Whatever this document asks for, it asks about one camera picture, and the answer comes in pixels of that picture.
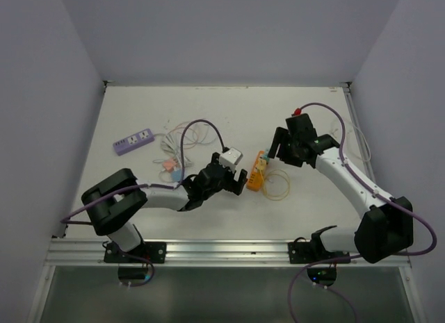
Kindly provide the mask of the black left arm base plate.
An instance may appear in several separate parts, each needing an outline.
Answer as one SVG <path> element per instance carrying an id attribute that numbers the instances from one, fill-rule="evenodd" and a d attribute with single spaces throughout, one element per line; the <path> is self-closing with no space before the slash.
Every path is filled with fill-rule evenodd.
<path id="1" fill-rule="evenodd" d="M 120 251 L 114 242 L 103 242 L 105 249 L 105 263 L 143 263 L 146 260 L 153 264 L 163 264 L 167 253 L 167 243 L 157 241 L 145 241 L 130 252 Z"/>

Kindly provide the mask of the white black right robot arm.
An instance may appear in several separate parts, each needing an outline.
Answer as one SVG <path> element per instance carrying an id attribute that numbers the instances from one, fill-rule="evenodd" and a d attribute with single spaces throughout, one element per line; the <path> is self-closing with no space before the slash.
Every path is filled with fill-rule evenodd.
<path id="1" fill-rule="evenodd" d="M 286 127 L 278 127 L 268 152 L 287 165 L 305 164 L 328 178 L 351 203 L 360 223 L 356 229 L 327 226 L 309 240 L 294 240 L 291 249 L 305 263 L 325 262 L 358 253 L 369 263 L 411 247 L 414 225 L 412 205 L 381 190 L 341 152 L 341 145 L 328 134 L 319 135 L 307 114 L 292 115 Z"/>

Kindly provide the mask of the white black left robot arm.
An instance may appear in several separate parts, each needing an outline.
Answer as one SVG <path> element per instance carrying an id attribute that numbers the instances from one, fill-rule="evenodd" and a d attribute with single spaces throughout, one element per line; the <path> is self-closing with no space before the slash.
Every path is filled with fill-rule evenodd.
<path id="1" fill-rule="evenodd" d="M 142 235 L 130 219 L 143 208 L 166 208 L 184 212 L 199 208 L 206 200 L 224 190 L 240 195 L 247 182 L 247 171 L 235 177 L 243 154 L 235 148 L 213 153 L 211 162 L 198 174 L 187 176 L 174 186 L 142 183 L 123 168 L 81 195 L 81 201 L 98 236 L 106 236 L 129 262 L 139 261 L 145 253 Z"/>

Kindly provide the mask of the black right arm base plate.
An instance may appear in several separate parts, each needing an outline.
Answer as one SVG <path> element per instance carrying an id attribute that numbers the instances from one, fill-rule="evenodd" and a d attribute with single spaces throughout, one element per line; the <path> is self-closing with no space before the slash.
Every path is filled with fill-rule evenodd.
<path id="1" fill-rule="evenodd" d="M 300 239 L 287 243 L 290 264 L 310 264 L 322 260 L 335 259 L 338 263 L 349 263 L 349 254 L 342 251 L 326 251 L 323 246 L 312 244 L 308 240 Z"/>

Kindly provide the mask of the yellow charger plug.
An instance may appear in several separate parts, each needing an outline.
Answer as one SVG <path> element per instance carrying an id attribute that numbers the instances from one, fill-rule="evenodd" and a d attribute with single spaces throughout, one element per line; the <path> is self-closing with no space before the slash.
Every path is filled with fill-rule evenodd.
<path id="1" fill-rule="evenodd" d="M 263 174 L 267 168 L 267 165 L 268 163 L 265 160 L 260 159 L 255 166 L 256 172 L 258 174 Z"/>

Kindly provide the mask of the purple power strip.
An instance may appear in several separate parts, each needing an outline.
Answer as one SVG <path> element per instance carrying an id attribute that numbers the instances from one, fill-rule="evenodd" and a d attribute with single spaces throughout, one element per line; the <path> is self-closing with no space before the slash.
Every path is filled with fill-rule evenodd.
<path id="1" fill-rule="evenodd" d="M 118 156 L 127 154 L 135 149 L 145 146 L 155 140 L 154 134 L 150 129 L 144 129 L 133 135 L 125 137 L 113 143 L 114 152 Z"/>

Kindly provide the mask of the pink charger plug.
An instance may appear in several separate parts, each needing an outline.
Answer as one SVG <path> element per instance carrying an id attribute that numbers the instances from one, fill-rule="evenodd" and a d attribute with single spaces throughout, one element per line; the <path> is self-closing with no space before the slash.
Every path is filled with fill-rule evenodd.
<path id="1" fill-rule="evenodd" d="M 170 158 L 170 159 L 163 161 L 162 166 L 165 171 L 171 173 L 175 170 L 175 167 L 177 166 L 177 162 L 173 158 Z"/>

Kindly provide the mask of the blue charger plug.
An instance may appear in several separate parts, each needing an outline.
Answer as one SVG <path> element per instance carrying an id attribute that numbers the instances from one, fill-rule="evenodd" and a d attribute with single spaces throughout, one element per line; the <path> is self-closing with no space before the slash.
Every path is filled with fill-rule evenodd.
<path id="1" fill-rule="evenodd" d="M 182 172 L 182 169 L 173 170 L 170 173 L 170 175 L 171 175 L 172 182 L 181 183 L 184 179 L 184 173 Z"/>

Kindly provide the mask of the orange power strip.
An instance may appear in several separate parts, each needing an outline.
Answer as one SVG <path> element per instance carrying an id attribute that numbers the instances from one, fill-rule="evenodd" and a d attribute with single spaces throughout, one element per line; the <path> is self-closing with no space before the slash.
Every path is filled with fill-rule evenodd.
<path id="1" fill-rule="evenodd" d="M 251 172 L 250 172 L 250 177 L 249 177 L 247 185 L 246 185 L 247 189 L 249 189 L 249 190 L 251 190 L 253 192 L 260 191 L 261 187 L 264 184 L 264 174 L 265 174 L 265 172 L 263 174 L 258 174 L 256 172 L 256 169 L 255 169 L 255 166 L 256 166 L 257 162 L 261 159 L 260 155 L 262 153 L 263 153 L 263 151 L 260 151 L 257 154 L 257 157 L 256 157 L 256 159 L 254 161 L 254 165 L 253 165 L 253 167 L 251 169 Z"/>

